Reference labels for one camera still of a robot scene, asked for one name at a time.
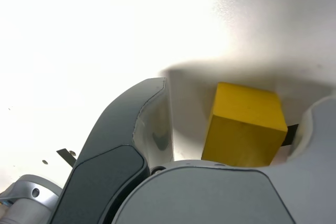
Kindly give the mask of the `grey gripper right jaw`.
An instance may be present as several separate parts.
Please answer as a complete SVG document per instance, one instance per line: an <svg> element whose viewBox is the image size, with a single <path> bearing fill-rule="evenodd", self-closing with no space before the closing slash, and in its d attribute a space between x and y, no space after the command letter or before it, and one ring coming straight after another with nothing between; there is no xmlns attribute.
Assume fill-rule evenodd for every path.
<svg viewBox="0 0 336 224"><path fill-rule="evenodd" d="M335 223L335 96L305 112L284 163L178 162L142 182L113 223Z"/></svg>

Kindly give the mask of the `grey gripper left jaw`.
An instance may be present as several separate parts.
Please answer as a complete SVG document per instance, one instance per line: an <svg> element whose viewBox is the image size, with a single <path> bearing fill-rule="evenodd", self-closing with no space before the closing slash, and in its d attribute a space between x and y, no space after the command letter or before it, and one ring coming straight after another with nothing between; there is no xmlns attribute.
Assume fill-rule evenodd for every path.
<svg viewBox="0 0 336 224"><path fill-rule="evenodd" d="M112 223L151 170L173 160L170 93L165 78L119 95L92 128L50 223Z"/></svg>

